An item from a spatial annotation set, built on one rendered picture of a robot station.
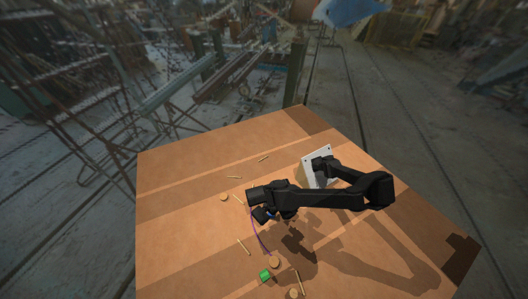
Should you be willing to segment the green block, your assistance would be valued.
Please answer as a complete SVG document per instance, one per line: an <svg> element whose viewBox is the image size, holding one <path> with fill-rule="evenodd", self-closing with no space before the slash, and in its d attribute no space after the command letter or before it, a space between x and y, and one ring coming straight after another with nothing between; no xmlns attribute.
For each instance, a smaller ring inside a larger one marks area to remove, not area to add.
<svg viewBox="0 0 528 299"><path fill-rule="evenodd" d="M258 274L259 274L262 282L267 281L271 277L267 269L262 270Z"/></svg>

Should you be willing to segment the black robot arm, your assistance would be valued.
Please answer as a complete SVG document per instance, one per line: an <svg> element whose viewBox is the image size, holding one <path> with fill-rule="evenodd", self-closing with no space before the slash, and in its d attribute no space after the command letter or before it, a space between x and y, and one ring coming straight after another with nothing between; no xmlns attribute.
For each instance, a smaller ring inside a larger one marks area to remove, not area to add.
<svg viewBox="0 0 528 299"><path fill-rule="evenodd" d="M325 178L338 177L351 184L346 189L301 189L288 179L277 179L267 185L245 190L248 206L266 202L269 209L279 211L283 220L290 220L299 207L349 209L361 212L379 211L395 202L394 177L385 171L363 173L342 166L334 155L311 160L313 172L324 171ZM364 204L364 197L370 202Z"/></svg>

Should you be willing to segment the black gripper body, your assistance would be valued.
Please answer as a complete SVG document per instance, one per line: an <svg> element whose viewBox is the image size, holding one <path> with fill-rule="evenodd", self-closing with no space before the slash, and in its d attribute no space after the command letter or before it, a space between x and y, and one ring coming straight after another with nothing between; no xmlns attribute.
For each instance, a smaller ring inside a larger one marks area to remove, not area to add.
<svg viewBox="0 0 528 299"><path fill-rule="evenodd" d="M268 208L268 205L267 203L261 207L261 206L257 206L256 208L254 208L254 210L252 211L252 216L255 218L255 220L260 224L260 225L264 225L266 224L269 219L270 219L270 216L266 213L267 211L269 211L271 214L274 213L275 211L273 209L269 209Z"/></svg>

